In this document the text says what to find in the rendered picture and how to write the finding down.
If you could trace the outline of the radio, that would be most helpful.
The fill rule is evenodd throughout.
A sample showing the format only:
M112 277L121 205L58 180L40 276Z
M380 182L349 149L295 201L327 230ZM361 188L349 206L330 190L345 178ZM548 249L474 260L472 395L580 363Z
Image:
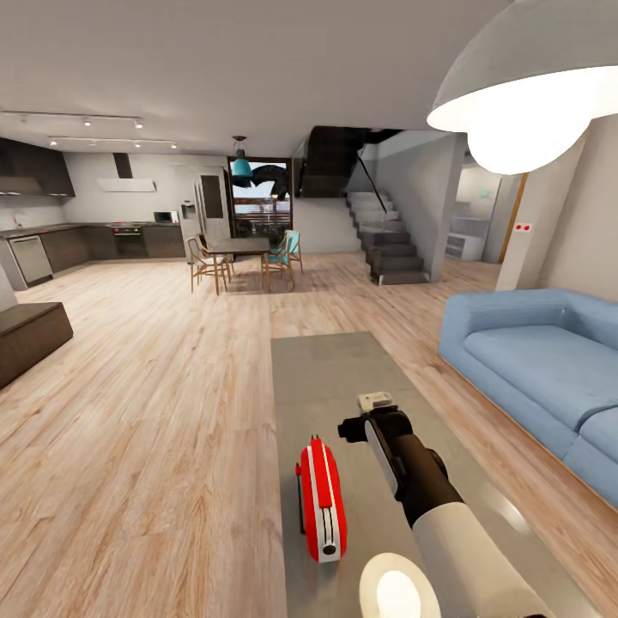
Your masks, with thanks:
M317 437L302 452L300 462L295 467L300 478L300 532L307 536L316 562L340 560L346 553L348 532L336 460Z

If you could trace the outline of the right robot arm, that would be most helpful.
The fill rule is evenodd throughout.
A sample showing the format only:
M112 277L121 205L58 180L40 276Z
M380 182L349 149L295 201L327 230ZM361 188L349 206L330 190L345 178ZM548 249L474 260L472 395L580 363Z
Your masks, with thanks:
M443 618L554 618L448 482L439 453L414 434L387 391L360 394L360 417L338 426L368 441L395 500L403 503Z

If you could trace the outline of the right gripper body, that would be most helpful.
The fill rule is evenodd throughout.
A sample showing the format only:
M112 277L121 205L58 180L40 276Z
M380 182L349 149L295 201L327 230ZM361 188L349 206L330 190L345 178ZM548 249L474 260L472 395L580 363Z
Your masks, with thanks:
M364 431L365 419L369 415L363 415L360 417L345 419L344 432L346 433L346 441L349 443L367 441L367 437Z

